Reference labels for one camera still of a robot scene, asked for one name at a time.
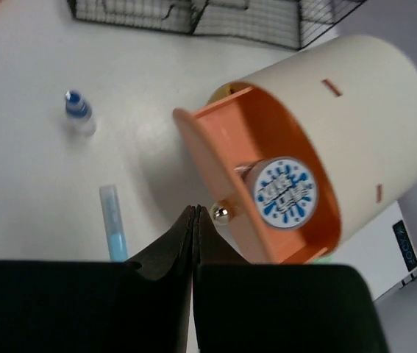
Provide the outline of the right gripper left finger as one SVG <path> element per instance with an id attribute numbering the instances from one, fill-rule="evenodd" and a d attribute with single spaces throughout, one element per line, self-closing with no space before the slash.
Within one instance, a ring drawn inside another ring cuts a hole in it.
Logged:
<path id="1" fill-rule="evenodd" d="M 0 352 L 184 352 L 195 220 L 122 263 L 0 260 Z"/>

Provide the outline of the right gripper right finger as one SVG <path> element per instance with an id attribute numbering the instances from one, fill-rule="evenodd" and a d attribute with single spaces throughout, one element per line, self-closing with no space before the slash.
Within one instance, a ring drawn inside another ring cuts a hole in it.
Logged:
<path id="1" fill-rule="evenodd" d="M 201 352 L 388 351 L 355 269 L 251 264 L 201 206 L 193 225 L 193 316 Z"/>

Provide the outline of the blue white round jar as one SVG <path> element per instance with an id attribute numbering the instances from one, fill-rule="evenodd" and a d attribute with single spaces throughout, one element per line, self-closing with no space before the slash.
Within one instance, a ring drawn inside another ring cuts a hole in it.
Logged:
<path id="1" fill-rule="evenodd" d="M 244 182 L 262 220 L 275 229 L 294 230 L 314 215 L 318 183 L 301 160 L 278 157 L 262 160 L 244 174 Z"/>

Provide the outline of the orange top drawer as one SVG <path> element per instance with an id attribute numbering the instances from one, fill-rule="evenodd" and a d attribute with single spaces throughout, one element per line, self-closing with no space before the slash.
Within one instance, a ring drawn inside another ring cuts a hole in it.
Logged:
<path id="1" fill-rule="evenodd" d="M 227 223 L 249 262 L 307 263 L 339 244 L 341 215 L 329 177 L 307 134 L 278 99 L 251 86 L 194 113 L 175 109 L 173 117 L 215 200 L 213 219 Z M 305 163 L 319 188 L 314 215 L 290 231 L 262 220 L 244 182 L 255 164 L 278 157 Z"/>

